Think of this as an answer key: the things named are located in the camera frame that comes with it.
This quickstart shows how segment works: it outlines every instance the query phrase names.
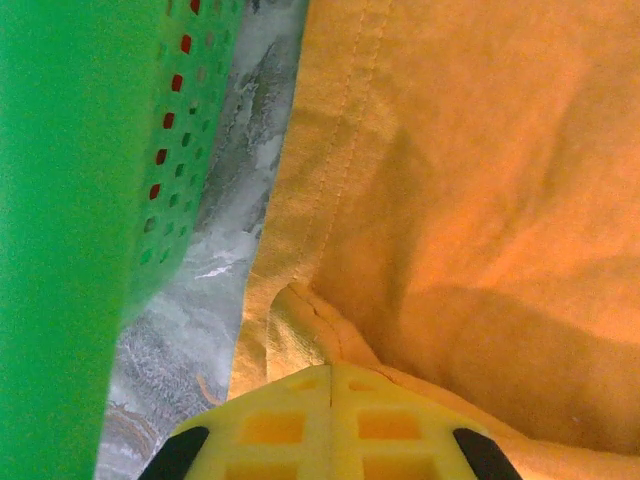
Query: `square opening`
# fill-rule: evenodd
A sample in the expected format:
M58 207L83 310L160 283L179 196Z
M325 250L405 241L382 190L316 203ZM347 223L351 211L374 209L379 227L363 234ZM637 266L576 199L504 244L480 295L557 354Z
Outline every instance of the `square opening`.
M364 480L442 480L428 457L370 456L362 460Z
M371 385L367 385L364 382L351 380L349 382L349 390L351 390L352 392L373 392L375 388L373 388Z
M300 443L305 416L299 412L256 412L245 421L239 443Z
M302 380L301 382L294 383L289 388L291 390L296 390L302 392L304 390L314 390L318 387L318 380L315 378L307 378L306 380Z
M296 480L298 468L294 464L241 463L227 466L225 480Z
M358 414L358 436L377 440L417 440L420 424L410 411L379 409Z

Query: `basket hole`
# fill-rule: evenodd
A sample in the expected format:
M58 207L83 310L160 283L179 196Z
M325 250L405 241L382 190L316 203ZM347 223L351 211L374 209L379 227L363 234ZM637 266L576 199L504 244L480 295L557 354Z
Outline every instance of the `basket hole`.
M239 443L300 443L304 436L305 415L302 412L256 412L246 419Z
M224 480L296 480L298 468L294 464L240 463L226 468Z
M169 258L169 254L171 254L171 249L167 248L163 253L162 256L160 257L160 263L164 263L167 258Z
M198 68L198 73L196 74L196 80L198 83L203 83L207 78L207 69L204 67Z
M182 88L182 75L174 75L171 79L171 90L174 92L179 92Z
M147 221L144 222L144 233L149 233L154 228L156 228L156 217L147 218Z
M407 455L367 456L362 460L364 480L442 480L433 460Z
M420 438L420 424L411 412L365 410L358 414L358 436L376 440L417 440Z
M156 153L156 165L162 165L167 160L167 149L161 148Z
M191 51L191 37L189 35L183 35L180 42L180 50L188 54Z
M174 113L169 112L165 114L164 119L162 120L162 126L167 130L170 129L171 127L173 127L173 121L175 120L175 118L176 116Z
M149 200L155 200L160 195L160 184L156 183L149 190Z
M162 60L166 54L167 54L167 44L161 43L158 46L158 60Z
M149 263L152 254L153 252L151 250L146 250L140 257L140 265L146 265L147 263Z

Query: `green surface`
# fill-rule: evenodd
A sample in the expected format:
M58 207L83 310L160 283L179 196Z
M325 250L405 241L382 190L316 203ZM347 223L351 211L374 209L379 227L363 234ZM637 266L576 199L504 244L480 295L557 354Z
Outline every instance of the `green surface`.
M237 2L222 3L228 19L240 18ZM0 3L2 478L92 477L123 312L139 311L184 254L230 58L211 77L215 92L213 83L203 90L211 129L202 131L205 116L177 115L164 135L158 121L166 108L183 108L197 92L187 82L184 92L193 95L172 96L166 78L166 59L185 61L171 55L188 26L177 19L187 21L189 7L178 0ZM207 11L203 2L199 14ZM199 67L190 68L185 81ZM185 152L195 158L202 148L199 161L174 152L156 165L158 146L175 145L197 123ZM182 163L189 176L174 182ZM163 189L153 203L156 178ZM183 212L191 202L185 215L170 211L175 193ZM150 216L159 228L174 222L175 237L145 236ZM140 256L148 250L145 265L158 267L145 271Z

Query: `black rubber tip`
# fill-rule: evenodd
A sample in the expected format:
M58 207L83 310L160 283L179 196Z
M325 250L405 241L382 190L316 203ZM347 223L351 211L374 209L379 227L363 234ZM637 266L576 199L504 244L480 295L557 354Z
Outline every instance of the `black rubber tip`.
M208 436L207 428L194 427L171 437L138 480L184 480Z
M478 480L522 480L498 444L468 428L457 428L453 436Z

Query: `red hole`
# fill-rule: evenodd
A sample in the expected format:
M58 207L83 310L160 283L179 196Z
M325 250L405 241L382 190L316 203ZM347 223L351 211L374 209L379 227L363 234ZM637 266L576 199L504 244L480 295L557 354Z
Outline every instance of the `red hole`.
M174 92L179 92L182 88L182 75L174 75L173 80L171 80L171 90Z
M175 117L176 117L176 116L175 116L175 114L173 114L173 113L171 113L171 112L167 113L167 114L164 116L164 120L162 121L162 126L163 126L164 128L167 128L167 129L169 129L169 128L173 127L173 119L174 119Z
M151 190L149 190L149 199L155 200L156 198L158 198L159 193L160 193L160 184L156 183L154 186L151 187Z
M180 42L180 50L184 53L189 53L191 51L191 37L189 35L182 36L182 42Z
M166 159L167 159L167 149L162 148L158 150L158 153L156 153L156 165L162 165Z

